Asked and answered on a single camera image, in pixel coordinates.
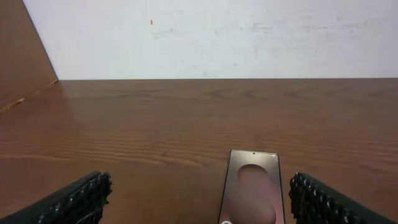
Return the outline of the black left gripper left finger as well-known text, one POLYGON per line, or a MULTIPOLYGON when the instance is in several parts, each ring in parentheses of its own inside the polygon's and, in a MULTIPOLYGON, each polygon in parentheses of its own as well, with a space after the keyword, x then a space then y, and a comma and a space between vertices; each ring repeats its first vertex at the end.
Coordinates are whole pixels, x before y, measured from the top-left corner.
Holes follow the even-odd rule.
POLYGON ((98 224, 112 192, 108 172, 92 172, 22 210, 3 224, 98 224))

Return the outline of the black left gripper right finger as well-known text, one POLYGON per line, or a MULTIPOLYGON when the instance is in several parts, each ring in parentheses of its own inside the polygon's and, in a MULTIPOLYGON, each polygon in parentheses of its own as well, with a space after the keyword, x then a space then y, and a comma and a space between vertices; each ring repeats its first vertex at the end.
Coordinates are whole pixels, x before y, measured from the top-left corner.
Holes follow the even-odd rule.
POLYGON ((297 224, 397 224, 305 173, 291 178, 289 197, 297 224))

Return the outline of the Galaxy S25 Ultra smartphone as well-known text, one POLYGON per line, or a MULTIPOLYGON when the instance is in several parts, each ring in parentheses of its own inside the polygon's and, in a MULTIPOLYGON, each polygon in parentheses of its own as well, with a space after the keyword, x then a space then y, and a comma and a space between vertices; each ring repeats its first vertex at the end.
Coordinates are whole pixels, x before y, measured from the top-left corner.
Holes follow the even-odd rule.
POLYGON ((232 150, 219 224, 285 224, 279 156, 232 150))

